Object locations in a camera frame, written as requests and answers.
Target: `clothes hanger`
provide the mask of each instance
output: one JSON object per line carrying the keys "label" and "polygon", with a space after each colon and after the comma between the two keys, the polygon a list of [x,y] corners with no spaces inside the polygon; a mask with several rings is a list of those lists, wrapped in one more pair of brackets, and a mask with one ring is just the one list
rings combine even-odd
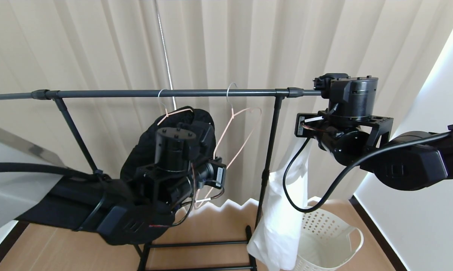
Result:
{"label": "clothes hanger", "polygon": [[[216,158],[216,151],[218,150],[218,146],[220,145],[220,143],[221,143],[223,137],[225,136],[225,134],[227,133],[228,127],[230,127],[230,124],[231,124],[232,120],[233,120],[236,116],[238,116],[238,115],[240,115],[241,113],[246,112],[246,111],[253,112],[253,111],[256,110],[256,109],[258,109],[258,110],[260,111],[260,115],[259,115],[259,117],[258,117],[258,121],[256,122],[256,124],[255,124],[254,127],[252,128],[252,131],[248,134],[247,138],[245,139],[245,141],[244,141],[242,147],[240,147],[240,150],[237,152],[237,154],[235,154],[235,156],[232,158],[232,160],[230,161],[230,163],[228,163],[228,165],[226,166],[227,169],[230,167],[230,165],[233,163],[233,161],[235,161],[235,159],[238,157],[238,155],[240,154],[240,152],[242,152],[242,150],[243,150],[243,148],[245,147],[245,145],[247,144],[247,142],[248,142],[250,136],[253,134],[253,132],[255,131],[255,128],[260,124],[260,121],[261,121],[261,108],[258,108],[258,107],[257,107],[257,108],[245,108],[245,109],[243,109],[243,110],[238,111],[237,113],[234,112],[234,110],[233,110],[233,105],[232,105],[232,103],[230,102],[230,100],[228,99],[228,92],[230,91],[230,87],[231,87],[232,85],[235,85],[235,87],[237,87],[237,84],[234,83],[234,82],[232,82],[232,83],[228,86],[228,89],[226,89],[226,92],[227,92],[227,93],[226,93],[226,95],[227,95],[227,96],[226,96],[226,97],[227,97],[227,98],[226,98],[226,101],[230,104],[230,107],[231,107],[231,117],[230,117],[230,120],[228,121],[228,124],[227,124],[226,127],[225,127],[225,130],[223,130],[223,133],[222,133],[220,139],[218,140],[218,143],[216,144],[215,149],[213,150],[213,158]],[[203,204],[204,204],[205,202],[210,201],[210,200],[212,200],[212,199],[215,198],[215,196],[208,198],[208,196],[210,195],[210,193],[211,193],[212,190],[213,190],[213,187],[210,187],[210,190],[208,190],[208,192],[207,192],[206,196],[204,197],[204,199],[197,199],[198,194],[199,194],[198,191],[197,191],[196,197],[195,197],[194,203],[193,203],[195,209],[200,208],[201,206],[203,206]]]}
{"label": "clothes hanger", "polygon": [[160,107],[161,107],[161,105],[163,105],[163,108],[165,108],[165,112],[166,112],[165,116],[158,122],[158,124],[157,124],[158,126],[171,115],[175,115],[177,113],[181,113],[181,112],[185,112],[185,111],[193,112],[193,110],[191,108],[186,108],[186,109],[182,109],[182,110],[178,110],[178,111],[173,111],[172,113],[168,113],[168,110],[166,109],[166,105],[164,103],[162,103],[161,99],[160,99],[160,94],[165,89],[166,88],[160,90],[160,92],[158,93],[158,104],[160,105]]}

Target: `curtain fold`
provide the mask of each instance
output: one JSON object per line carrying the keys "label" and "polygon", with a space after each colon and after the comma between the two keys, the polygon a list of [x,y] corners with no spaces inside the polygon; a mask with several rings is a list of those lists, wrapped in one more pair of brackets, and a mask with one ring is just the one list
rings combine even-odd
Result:
{"label": "curtain fold", "polygon": [[[162,89],[169,87],[158,14],[174,89],[312,88],[326,72],[379,77],[374,113],[409,110],[453,28],[453,0],[0,0],[0,93],[36,89]],[[171,99],[162,98],[173,110]],[[228,163],[225,196],[258,198],[273,98],[231,97],[236,117],[219,146]],[[98,166],[117,177],[142,133],[163,113],[155,98],[65,101]],[[230,118],[224,97],[176,98],[207,110],[220,137]],[[294,139],[297,113],[324,110],[319,97],[285,99],[271,170]],[[52,102],[0,101],[0,127],[88,170]],[[322,196],[342,166],[312,148],[309,197]],[[349,198],[365,173],[354,170],[332,195]]]}

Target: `floor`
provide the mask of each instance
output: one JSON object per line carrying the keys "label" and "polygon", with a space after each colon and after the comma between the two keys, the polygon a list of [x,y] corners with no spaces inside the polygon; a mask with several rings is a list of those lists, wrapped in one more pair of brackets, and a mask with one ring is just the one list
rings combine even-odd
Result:
{"label": "floor", "polygon": [[[364,233],[364,246],[338,271],[394,271],[376,240],[348,201],[328,201],[330,211]],[[208,204],[184,224],[168,230],[157,244],[241,240],[246,225],[254,226],[256,202],[221,208]],[[352,237],[358,243],[358,237]],[[0,264],[0,271],[135,271],[139,256],[132,245],[113,247],[93,233],[29,225]],[[148,269],[178,269],[248,264],[245,245],[152,249]],[[258,262],[259,271],[267,271]]]}

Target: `dark brown baseboard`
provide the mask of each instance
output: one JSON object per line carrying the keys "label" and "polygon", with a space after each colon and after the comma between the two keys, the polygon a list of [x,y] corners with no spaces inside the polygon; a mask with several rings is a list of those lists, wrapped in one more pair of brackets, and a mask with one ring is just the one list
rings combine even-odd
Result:
{"label": "dark brown baseboard", "polygon": [[6,254],[13,247],[17,239],[24,232],[29,223],[18,221],[14,228],[9,232],[9,234],[4,238],[0,244],[0,263],[6,257]]}
{"label": "dark brown baseboard", "polygon": [[370,232],[372,233],[372,235],[374,236],[374,238],[380,245],[381,249],[387,256],[387,258],[389,259],[390,263],[395,268],[395,270],[407,271],[407,268],[404,266],[402,261],[397,256],[397,253],[395,253],[395,251],[392,249],[389,242],[387,242],[387,240],[385,240],[385,237],[382,235],[382,233],[378,229],[377,225],[374,223],[374,221],[372,221],[372,218],[369,216],[369,214],[367,214],[364,207],[362,207],[362,205],[357,200],[357,198],[352,196],[352,198],[349,201],[350,201],[350,204],[352,204],[354,209],[359,214],[360,218],[362,218],[362,220],[364,221],[367,228],[369,228]]}

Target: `robotic arm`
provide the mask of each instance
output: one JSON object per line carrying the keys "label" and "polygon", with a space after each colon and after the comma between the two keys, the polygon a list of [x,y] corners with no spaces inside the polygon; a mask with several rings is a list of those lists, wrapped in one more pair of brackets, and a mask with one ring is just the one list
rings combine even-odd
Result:
{"label": "robotic arm", "polygon": [[[295,135],[306,138],[303,147],[317,140],[346,168],[316,206],[301,209],[290,201],[298,211],[319,208],[356,166],[399,190],[453,179],[453,125],[443,134],[407,132],[389,141],[393,119],[372,115],[377,82],[335,73],[314,80],[328,108],[298,114]],[[363,126],[371,132],[362,131]],[[145,244],[160,237],[184,221],[192,209],[192,201],[185,200],[194,199],[197,189],[215,187],[220,189],[216,197],[221,196],[226,166],[220,157],[211,157],[214,129],[207,122],[179,123],[155,136],[154,163],[138,167],[131,180],[113,180],[101,171],[65,168],[57,156],[0,129],[0,226],[16,219],[84,230],[110,245]],[[176,212],[186,205],[187,215],[174,224]]]}

